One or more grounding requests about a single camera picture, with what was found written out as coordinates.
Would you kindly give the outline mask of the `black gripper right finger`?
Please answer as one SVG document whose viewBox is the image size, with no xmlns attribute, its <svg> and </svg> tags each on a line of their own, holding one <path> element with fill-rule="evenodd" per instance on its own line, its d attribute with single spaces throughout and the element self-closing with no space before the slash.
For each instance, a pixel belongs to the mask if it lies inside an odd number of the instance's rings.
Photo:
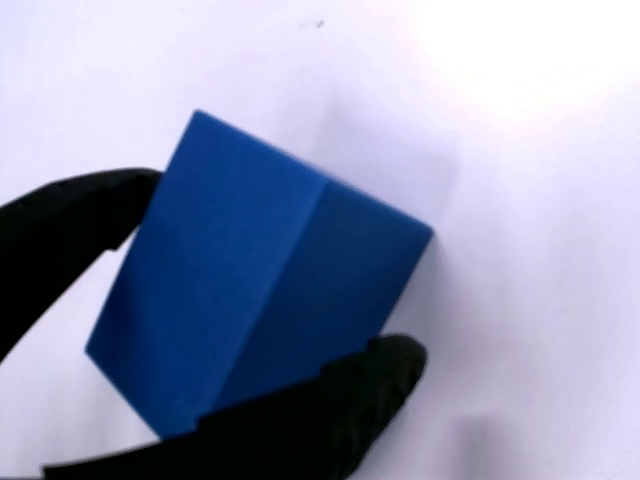
<svg viewBox="0 0 640 480">
<path fill-rule="evenodd" d="M 43 473 L 47 479 L 346 479 L 426 364 L 417 340 L 378 337 L 309 380 L 202 417 L 192 433 Z"/>
</svg>

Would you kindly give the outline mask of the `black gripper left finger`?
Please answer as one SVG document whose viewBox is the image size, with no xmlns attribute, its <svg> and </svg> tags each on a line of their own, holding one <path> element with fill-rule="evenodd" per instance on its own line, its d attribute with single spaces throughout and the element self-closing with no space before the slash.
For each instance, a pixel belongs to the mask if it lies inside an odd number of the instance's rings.
<svg viewBox="0 0 640 480">
<path fill-rule="evenodd" d="M 105 251 L 141 223 L 159 171 L 127 168 L 65 178 L 1 208 L 1 354 Z"/>
</svg>

